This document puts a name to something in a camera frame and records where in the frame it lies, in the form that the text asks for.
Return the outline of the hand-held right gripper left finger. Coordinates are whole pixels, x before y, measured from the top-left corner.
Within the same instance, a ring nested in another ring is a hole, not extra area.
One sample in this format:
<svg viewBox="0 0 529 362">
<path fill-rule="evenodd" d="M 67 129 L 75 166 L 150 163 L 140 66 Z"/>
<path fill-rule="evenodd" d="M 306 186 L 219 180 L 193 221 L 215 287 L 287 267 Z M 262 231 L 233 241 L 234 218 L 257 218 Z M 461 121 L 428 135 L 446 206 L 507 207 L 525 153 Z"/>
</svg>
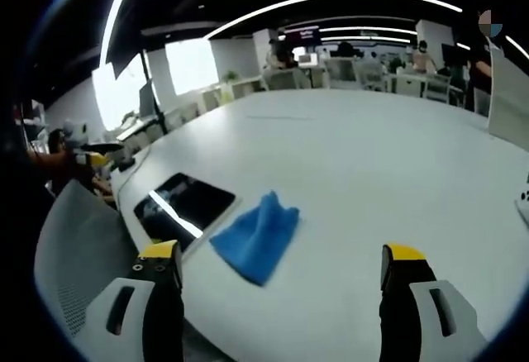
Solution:
<svg viewBox="0 0 529 362">
<path fill-rule="evenodd" d="M 88 361 L 183 361 L 182 256 L 177 240 L 148 245 L 128 275 L 88 305 L 76 346 Z"/>
</svg>

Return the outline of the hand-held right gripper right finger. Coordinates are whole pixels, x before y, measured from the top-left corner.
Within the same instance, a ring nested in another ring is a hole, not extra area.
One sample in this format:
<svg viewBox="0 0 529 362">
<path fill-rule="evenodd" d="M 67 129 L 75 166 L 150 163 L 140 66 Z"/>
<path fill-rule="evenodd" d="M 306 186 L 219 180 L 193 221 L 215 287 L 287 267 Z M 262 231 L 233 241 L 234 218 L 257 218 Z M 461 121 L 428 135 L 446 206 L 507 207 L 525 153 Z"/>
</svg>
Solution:
<svg viewBox="0 0 529 362">
<path fill-rule="evenodd" d="M 419 250 L 383 246 L 380 291 L 381 361 L 471 361 L 487 346 L 474 307 Z"/>
</svg>

